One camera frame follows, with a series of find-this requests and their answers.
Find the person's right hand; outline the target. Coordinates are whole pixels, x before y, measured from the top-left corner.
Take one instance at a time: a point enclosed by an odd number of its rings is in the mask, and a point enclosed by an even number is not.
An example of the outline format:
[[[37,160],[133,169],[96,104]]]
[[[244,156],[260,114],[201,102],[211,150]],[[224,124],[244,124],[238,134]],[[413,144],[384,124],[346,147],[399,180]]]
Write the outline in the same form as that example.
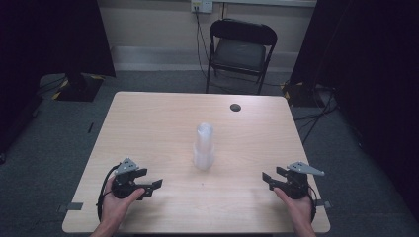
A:
[[[310,198],[292,199],[279,188],[274,188],[274,192],[286,205],[295,231],[312,231]]]

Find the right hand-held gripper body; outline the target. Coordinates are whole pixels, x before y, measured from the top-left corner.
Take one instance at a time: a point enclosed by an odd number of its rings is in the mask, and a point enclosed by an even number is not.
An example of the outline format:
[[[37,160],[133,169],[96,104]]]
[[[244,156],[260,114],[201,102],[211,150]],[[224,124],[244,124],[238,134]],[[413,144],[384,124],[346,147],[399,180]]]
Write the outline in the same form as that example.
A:
[[[287,187],[282,190],[292,199],[301,199],[308,195],[310,185],[308,183],[307,175],[324,176],[325,173],[301,161],[291,163],[287,166],[289,177],[286,178],[285,183]]]

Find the white wall conduit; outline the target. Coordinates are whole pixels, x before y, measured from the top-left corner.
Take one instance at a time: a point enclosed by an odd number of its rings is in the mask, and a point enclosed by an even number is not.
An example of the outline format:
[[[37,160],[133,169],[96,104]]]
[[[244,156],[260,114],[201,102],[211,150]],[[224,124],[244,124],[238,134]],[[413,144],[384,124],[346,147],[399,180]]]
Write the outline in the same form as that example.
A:
[[[212,0],[213,2],[313,8],[318,0]]]

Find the black folding chair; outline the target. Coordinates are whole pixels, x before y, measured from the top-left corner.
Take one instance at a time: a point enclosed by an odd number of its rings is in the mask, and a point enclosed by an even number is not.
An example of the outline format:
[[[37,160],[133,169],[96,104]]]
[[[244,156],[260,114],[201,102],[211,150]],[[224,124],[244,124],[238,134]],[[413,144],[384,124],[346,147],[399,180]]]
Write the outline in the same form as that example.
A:
[[[257,76],[261,93],[277,33],[267,25],[235,19],[220,19],[211,24],[209,64],[206,92],[210,87],[210,72],[217,69]]]

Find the white wall socket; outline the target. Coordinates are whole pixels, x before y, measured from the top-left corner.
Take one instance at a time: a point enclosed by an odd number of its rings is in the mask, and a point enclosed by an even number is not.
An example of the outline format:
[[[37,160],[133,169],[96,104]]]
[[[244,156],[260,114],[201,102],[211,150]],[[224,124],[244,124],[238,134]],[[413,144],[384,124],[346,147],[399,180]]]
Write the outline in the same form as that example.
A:
[[[213,9],[212,0],[191,0],[192,13],[211,14]]]

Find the black stand base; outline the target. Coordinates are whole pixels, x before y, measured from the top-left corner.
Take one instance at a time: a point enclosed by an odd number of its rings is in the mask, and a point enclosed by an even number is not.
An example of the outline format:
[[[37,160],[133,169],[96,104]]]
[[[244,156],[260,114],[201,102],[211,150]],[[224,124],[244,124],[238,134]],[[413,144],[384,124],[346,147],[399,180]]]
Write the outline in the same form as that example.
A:
[[[57,101],[93,102],[104,77],[82,73],[66,73],[64,81],[52,96]]]
[[[325,103],[316,89],[309,89],[303,83],[292,85],[290,82],[281,86],[284,97],[290,107],[324,108]]]

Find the black curtain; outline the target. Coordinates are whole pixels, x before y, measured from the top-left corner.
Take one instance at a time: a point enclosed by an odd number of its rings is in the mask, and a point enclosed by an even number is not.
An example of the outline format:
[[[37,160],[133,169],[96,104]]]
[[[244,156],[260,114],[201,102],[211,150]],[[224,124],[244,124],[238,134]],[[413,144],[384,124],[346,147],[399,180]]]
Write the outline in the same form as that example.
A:
[[[98,0],[0,0],[0,153],[57,73],[116,75]]]
[[[419,0],[316,0],[291,81],[335,89],[419,221]]]

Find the person's left hand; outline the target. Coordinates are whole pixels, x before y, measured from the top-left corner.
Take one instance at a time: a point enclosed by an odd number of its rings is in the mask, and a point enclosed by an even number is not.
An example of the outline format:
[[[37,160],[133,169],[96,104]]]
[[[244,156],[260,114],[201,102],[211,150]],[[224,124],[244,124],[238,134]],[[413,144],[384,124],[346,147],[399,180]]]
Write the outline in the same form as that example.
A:
[[[101,225],[104,225],[111,232],[119,229],[124,221],[126,213],[132,203],[144,194],[144,189],[135,190],[125,198],[117,198],[111,191],[114,178],[108,180],[106,184],[106,195],[103,200]]]

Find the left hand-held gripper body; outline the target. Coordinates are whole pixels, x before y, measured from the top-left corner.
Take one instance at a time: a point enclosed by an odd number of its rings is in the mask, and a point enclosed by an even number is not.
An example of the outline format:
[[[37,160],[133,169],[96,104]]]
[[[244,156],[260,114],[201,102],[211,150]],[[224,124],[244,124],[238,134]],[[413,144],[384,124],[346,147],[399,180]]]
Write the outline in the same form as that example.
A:
[[[138,169],[140,168],[130,158],[125,158],[119,165],[111,187],[116,198],[127,198],[137,189],[135,179],[131,175]]]

